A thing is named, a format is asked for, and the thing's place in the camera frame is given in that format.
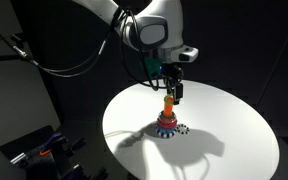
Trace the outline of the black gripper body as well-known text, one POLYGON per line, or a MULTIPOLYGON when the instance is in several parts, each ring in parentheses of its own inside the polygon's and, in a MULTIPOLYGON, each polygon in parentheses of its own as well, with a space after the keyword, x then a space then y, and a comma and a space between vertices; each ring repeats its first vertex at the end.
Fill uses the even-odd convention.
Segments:
POLYGON ((175 87, 184 77, 184 71, 180 63, 162 63, 159 70, 166 88, 175 87))

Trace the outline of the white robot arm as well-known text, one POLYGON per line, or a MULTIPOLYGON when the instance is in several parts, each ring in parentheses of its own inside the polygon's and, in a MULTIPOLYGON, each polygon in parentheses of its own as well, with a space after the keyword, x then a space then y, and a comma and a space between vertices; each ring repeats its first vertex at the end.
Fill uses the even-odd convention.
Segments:
POLYGON ((139 53, 153 52, 162 61, 162 77, 175 104, 183 97, 184 73, 179 63, 196 60, 199 50, 183 42, 181 0, 151 0, 138 14, 113 0, 72 0, 97 15, 116 32, 123 43, 139 53))

